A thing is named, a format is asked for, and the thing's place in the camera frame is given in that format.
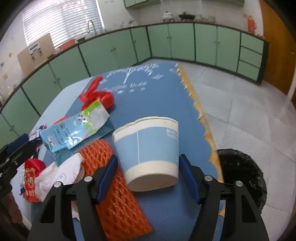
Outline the person's left hand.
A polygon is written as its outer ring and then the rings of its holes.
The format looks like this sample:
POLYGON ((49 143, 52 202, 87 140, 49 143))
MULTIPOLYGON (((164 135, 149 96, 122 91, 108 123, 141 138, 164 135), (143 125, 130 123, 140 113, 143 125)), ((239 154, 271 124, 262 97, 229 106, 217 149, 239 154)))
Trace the person's left hand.
POLYGON ((11 223, 22 224, 23 217, 12 192, 1 199, 1 229, 8 232, 11 223))

